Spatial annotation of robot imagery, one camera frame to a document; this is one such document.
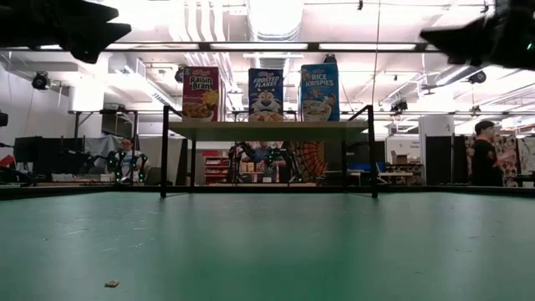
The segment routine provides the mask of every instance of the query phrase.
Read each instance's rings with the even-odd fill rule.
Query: cereal box
[[[340,121],[338,66],[301,66],[301,109],[304,121]]]
[[[283,71],[249,69],[249,121],[283,121]]]
[[[185,67],[182,98],[183,121],[217,121],[219,69]]]

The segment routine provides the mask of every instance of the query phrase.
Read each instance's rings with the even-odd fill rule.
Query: camera
[[[8,126],[9,115],[0,110],[0,127]]]

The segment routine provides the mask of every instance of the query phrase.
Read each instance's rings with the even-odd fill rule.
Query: blue cereal box
[[[249,121],[283,121],[283,71],[249,69]]]
[[[301,109],[304,121],[340,121],[336,64],[301,66]]]

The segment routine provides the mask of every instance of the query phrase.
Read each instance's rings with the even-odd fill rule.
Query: colorful poster
[[[474,142],[476,141],[475,136],[465,137],[465,146],[466,146],[466,161],[468,163],[468,178],[470,179],[471,174],[471,158],[474,156]],[[517,149],[517,138],[514,135],[509,136],[500,136],[497,135],[494,138],[494,147],[496,148],[496,153],[498,156],[501,156],[510,151],[515,151]],[[518,186],[518,184],[513,180],[515,176],[518,175],[517,171],[517,157],[508,158],[504,160],[500,165],[500,168],[503,172],[503,185],[507,187]]]
[[[535,138],[518,139],[518,154],[520,155],[520,171],[523,175],[531,175],[535,171]]]

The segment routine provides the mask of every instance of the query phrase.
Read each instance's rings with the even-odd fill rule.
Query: shelf
[[[170,130],[197,141],[356,141],[365,121],[172,122]]]

